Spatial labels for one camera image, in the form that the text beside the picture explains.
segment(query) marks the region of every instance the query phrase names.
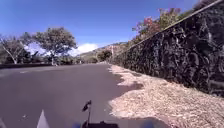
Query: blue sky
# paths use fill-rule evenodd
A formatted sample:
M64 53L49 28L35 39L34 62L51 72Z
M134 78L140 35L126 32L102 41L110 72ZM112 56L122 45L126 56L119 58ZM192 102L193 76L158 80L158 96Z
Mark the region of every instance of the blue sky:
M0 33L20 35L64 26L78 46L102 47L133 38L131 30L159 8L186 11L198 0L1 0Z

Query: mountain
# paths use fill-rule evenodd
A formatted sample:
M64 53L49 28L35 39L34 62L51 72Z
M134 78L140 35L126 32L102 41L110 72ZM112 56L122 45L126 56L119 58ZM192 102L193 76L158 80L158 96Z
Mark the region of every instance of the mountain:
M119 42L115 44L110 44L102 48L95 49L90 52L82 53L78 55L77 57L81 57L83 59L88 59L90 57L97 57L97 54L104 51L104 50L111 50L113 55L118 55L124 51L127 47L127 42Z

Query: dry grass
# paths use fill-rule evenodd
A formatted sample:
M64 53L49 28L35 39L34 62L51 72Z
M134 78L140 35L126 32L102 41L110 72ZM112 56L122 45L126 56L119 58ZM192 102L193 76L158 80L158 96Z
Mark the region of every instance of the dry grass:
M140 90L126 92L109 102L118 118L156 117L181 128L223 128L224 99L207 95L180 84L112 66L110 72L124 80L118 86L142 84Z

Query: asphalt road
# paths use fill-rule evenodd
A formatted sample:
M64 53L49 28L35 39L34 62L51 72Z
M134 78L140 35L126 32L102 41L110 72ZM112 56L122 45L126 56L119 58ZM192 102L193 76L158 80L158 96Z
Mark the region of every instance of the asphalt road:
M71 128L82 123L81 110L92 100L91 122L104 120L121 128L137 128L146 119L112 117L108 101L138 89L117 86L120 76L108 71L110 65L79 65L0 70L0 118L7 128L36 128L44 110L50 128ZM147 118L163 127L163 122Z

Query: stone wall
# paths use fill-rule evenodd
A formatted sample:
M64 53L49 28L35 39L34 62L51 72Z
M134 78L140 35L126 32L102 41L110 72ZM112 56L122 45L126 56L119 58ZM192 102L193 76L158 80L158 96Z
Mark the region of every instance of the stone wall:
M224 1L196 12L109 62L224 95Z

